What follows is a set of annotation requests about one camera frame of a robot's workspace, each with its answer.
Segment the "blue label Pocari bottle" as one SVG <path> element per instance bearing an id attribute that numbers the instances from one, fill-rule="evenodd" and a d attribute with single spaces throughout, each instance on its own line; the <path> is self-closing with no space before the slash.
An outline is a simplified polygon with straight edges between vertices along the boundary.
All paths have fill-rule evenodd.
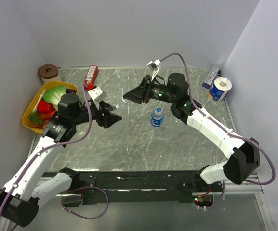
<path id="1" fill-rule="evenodd" d="M 157 107 L 151 114 L 150 123 L 154 127 L 160 127 L 164 120 L 164 113 L 161 107 Z"/>

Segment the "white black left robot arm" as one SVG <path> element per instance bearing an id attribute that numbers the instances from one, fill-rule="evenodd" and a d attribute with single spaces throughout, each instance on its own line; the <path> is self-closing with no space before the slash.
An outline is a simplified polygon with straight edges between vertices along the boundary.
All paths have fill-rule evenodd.
<path id="1" fill-rule="evenodd" d="M 81 103 L 75 93 L 64 94 L 57 107 L 32 154 L 0 188 L 0 219 L 5 218 L 16 226 L 28 226 L 39 209 L 59 193 L 79 190 L 82 185 L 80 174 L 69 168 L 63 168 L 46 183 L 37 185 L 57 155 L 73 144 L 76 126 L 91 124 L 95 120 L 99 126 L 108 128 L 122 120 L 121 116 L 110 111 L 110 104 L 100 101 L 95 105 L 92 100 Z"/>

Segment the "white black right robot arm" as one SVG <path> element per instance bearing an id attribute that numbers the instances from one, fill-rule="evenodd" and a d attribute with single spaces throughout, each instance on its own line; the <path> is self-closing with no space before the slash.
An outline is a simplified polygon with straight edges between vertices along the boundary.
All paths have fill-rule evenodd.
<path id="1" fill-rule="evenodd" d="M 255 147 L 257 141 L 253 138 L 243 141 L 228 128 L 219 128 L 205 108 L 197 101 L 191 102 L 188 87 L 181 73 L 170 74 L 167 84 L 159 84 L 147 75 L 139 86 L 123 97 L 137 104 L 148 103 L 151 99 L 170 103 L 171 112 L 177 119 L 199 131 L 223 152 L 226 161 L 205 166 L 197 173 L 195 186 L 199 191 L 205 192 L 219 181 L 241 184 L 260 165 L 259 150 Z"/>

